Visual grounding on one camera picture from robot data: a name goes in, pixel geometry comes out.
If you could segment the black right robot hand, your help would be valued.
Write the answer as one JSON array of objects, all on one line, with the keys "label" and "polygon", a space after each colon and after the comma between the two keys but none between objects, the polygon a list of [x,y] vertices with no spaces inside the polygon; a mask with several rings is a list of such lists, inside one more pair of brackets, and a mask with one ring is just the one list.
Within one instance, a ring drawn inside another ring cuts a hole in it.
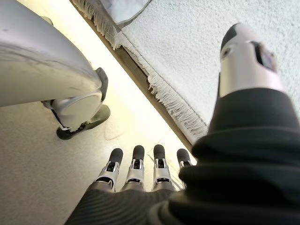
[{"label": "black right robot hand", "polygon": [[180,149],[183,190],[171,182],[165,151],[154,147],[153,189],[142,183],[134,148],[123,189],[114,191],[122,151],[114,149],[67,219],[68,225],[297,225],[300,222],[300,123],[273,53],[242,23],[220,49],[217,99],[208,132]]}]

